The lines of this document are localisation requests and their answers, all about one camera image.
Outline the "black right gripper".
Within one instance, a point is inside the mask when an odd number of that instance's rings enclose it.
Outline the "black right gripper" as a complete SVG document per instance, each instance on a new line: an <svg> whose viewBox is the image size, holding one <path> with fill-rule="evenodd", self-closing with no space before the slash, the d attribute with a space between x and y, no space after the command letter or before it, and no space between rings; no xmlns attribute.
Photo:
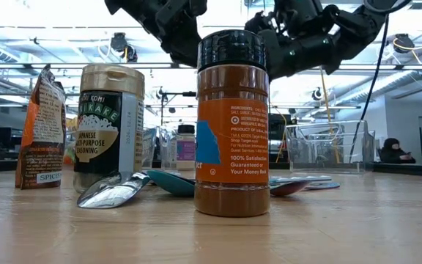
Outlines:
<svg viewBox="0 0 422 264"><path fill-rule="evenodd" d="M307 21L284 27L284 35L268 33L268 74L271 81L322 66L327 74L338 69L344 59L341 29L330 30L334 22Z"/></svg>

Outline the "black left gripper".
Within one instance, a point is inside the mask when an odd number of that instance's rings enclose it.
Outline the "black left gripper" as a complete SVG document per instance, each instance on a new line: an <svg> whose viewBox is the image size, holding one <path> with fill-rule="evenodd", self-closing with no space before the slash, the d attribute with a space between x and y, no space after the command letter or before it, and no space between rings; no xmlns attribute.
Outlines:
<svg viewBox="0 0 422 264"><path fill-rule="evenodd" d="M170 48L173 62L196 68L201 42L196 18L207 11L207 0L149 0L148 4L161 47Z"/></svg>

